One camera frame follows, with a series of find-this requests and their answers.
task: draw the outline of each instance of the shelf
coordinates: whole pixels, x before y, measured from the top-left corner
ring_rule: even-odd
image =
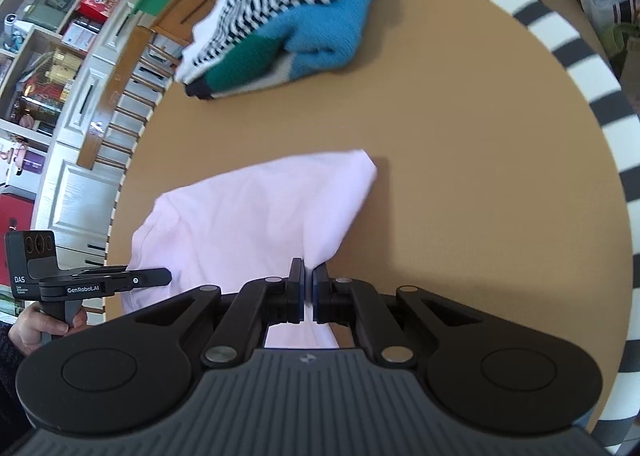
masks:
[[[27,53],[28,47],[26,45],[28,41],[33,37],[33,33],[34,33],[34,30],[31,30],[31,32],[29,32],[29,35],[25,38],[24,42],[22,43],[22,48],[20,48],[17,54],[13,54],[12,52],[7,52],[8,54],[12,54],[14,60],[11,63],[11,67],[9,68],[9,71],[4,76],[4,80],[2,81],[2,84],[0,84],[0,101],[2,100],[2,94],[4,94],[5,88],[9,85],[9,80],[15,75],[15,71],[17,69],[18,59],[20,59],[20,55],[21,54],[24,55]]]
[[[48,135],[43,135],[42,133],[33,131],[33,129],[23,128],[22,126],[18,126],[17,124],[9,121],[2,122],[2,129],[4,129],[4,131],[7,131],[8,133],[13,133],[14,135],[24,137],[29,141],[30,147],[31,143],[42,144],[43,146],[49,147],[52,142],[52,138]]]
[[[66,29],[66,26],[68,26],[69,21],[71,21],[71,18],[74,16],[74,14],[78,10],[79,6],[80,6],[80,0],[76,0],[76,2],[73,4],[73,6],[65,14],[65,17],[62,18],[62,22],[60,23],[60,26],[58,27],[58,30],[56,31],[58,34],[62,35],[63,30]]]

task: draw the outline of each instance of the dark sleeve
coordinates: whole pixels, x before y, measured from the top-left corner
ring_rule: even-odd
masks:
[[[9,328],[0,322],[0,453],[31,428],[15,391],[15,373],[24,356],[9,340]]]

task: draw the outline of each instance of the round wooden table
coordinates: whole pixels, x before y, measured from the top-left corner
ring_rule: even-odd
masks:
[[[590,426],[606,420],[595,433],[616,442],[640,396],[638,343],[625,344],[640,330],[640,204],[627,204],[640,125],[599,56],[537,0],[373,0],[344,70],[213,102],[173,85],[127,172],[108,262],[129,262],[163,192],[355,147],[378,179],[330,272],[424,287],[578,344],[604,378]]]

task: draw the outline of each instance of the camera lens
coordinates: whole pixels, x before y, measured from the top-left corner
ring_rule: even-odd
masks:
[[[36,252],[39,254],[44,252],[44,238],[42,234],[36,236]]]

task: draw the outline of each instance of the plastic bag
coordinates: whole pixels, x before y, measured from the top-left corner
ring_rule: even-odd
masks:
[[[597,0],[580,0],[582,10],[598,34],[612,25],[633,23],[640,0],[620,0],[610,4]]]

